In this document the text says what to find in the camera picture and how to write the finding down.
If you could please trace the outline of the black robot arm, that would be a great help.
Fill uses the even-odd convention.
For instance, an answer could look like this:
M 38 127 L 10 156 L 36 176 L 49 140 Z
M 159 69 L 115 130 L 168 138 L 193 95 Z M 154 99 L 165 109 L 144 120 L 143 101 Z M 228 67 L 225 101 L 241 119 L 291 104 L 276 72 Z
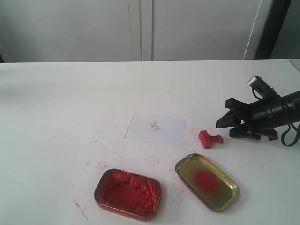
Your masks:
M 225 101 L 229 111 L 216 121 L 216 128 L 230 128 L 231 138 L 260 140 L 266 136 L 270 141 L 278 139 L 275 128 L 300 121 L 300 92 L 281 97 L 266 97 L 252 103 L 234 98 Z

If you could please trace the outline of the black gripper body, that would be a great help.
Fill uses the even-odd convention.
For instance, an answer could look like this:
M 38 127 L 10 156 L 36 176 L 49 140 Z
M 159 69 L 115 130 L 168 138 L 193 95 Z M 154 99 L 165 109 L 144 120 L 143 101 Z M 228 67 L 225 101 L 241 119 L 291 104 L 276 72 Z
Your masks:
M 234 98 L 226 100 L 225 107 L 241 119 L 239 128 L 268 137 L 270 141 L 278 139 L 277 131 L 274 129 L 275 122 L 272 121 L 274 114 L 271 106 L 264 102 L 256 101 L 251 104 L 240 102 Z

